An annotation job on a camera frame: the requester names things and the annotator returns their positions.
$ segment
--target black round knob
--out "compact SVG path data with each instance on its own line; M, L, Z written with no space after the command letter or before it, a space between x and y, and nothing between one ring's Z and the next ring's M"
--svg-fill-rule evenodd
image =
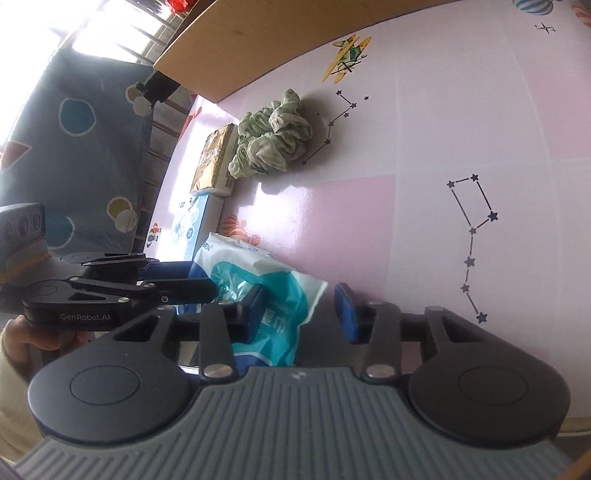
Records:
M408 396L437 430L486 447L558 432L570 404L555 370L504 342L458 343L439 352L412 374Z
M183 371L147 343L102 339L40 370L28 392L42 431L86 445L155 433L178 418L190 397Z
M88 405L114 405L127 400L138 389L138 374L117 365L90 367L70 383L72 395Z

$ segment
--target beige sleeve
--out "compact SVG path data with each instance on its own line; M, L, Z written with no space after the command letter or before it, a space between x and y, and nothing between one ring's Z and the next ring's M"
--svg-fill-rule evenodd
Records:
M41 441L27 401L28 384L12 367L0 334L0 456L16 462Z

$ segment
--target star constellation sticker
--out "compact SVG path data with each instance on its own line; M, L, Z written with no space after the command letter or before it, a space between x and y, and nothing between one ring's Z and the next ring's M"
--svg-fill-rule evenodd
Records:
M329 128L328 133L326 134L326 140L324 140L324 142L322 142L322 145L319 146L316 150L314 150L306 159L302 160L301 164L302 165L306 165L308 163L308 160L311 159L314 155L316 155L320 150L322 150L326 145L330 145L330 143L332 142L332 140L330 139L330 133L332 131L332 128L336 125L336 122L339 118L343 117L343 118L347 118L350 115L350 112L353 108L357 107L357 103L352 103L349 102L345 96L343 95L343 90L337 90L336 91L336 95L341 97L345 102L348 103L348 107L340 113L340 115L336 116L335 118L333 118L332 120L330 120L326 126Z
M486 206L488 207L488 211L490 212L490 214L485 218L485 220L483 220L479 223L476 223L476 222L472 223L472 221L470 221L470 218L468 217L468 214L466 213L466 210L465 210L464 206L462 205L462 202L460 201L460 197L456 193L456 189L459 188L459 185L461 185L462 182L467 181L467 180L471 180L472 184L476 184L476 186L478 186L478 190L480 191L482 198L484 199ZM460 287L460 289L461 289L462 293L466 296L468 301L470 302L470 305L472 305L472 308L474 309L474 312L476 313L476 320L478 320L478 323L482 323L487 320L488 315L486 313L481 312L478 308L476 308L476 304L474 303L474 300L472 299L472 296L470 295L470 284L468 284L468 277L470 276L470 270L474 269L475 264L476 264L476 259L475 259L475 257L472 256L472 252L474 251L474 238L476 235L476 231L478 229L480 229L481 227L483 227L489 223L492 223L492 222L498 220L499 214L498 214L498 212L494 212L492 210L491 203L488 201L488 198L486 197L484 190L482 189L482 186L480 185L480 180L479 180L478 175L472 174L471 177L466 177L465 179L450 180L447 183L447 186L451 190L452 195L453 195L458 207L460 207L460 210L462 211L462 215L464 216L464 218L466 219L466 222L470 226L470 229L469 229L470 250L469 250L468 258L466 260L464 260L464 263L466 264L466 278L464 279L464 284Z

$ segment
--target blue and white plastic bag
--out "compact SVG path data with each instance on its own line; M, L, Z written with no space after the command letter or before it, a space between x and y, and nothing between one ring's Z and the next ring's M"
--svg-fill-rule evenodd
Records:
M300 326L310 321L328 283L293 270L263 249L216 233L210 233L194 262L217 285L217 301L240 301L257 283L268 290L265 314L254 340L232 345L238 370L292 366Z

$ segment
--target blue polka dot fabric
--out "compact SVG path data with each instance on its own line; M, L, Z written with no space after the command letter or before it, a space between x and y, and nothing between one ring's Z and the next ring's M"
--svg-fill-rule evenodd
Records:
M60 107L60 125L68 135L81 137L96 125L95 110L85 100L66 98Z
M42 203L54 255L131 250L152 115L137 115L126 91L152 71L64 49L24 106L2 159L0 201Z

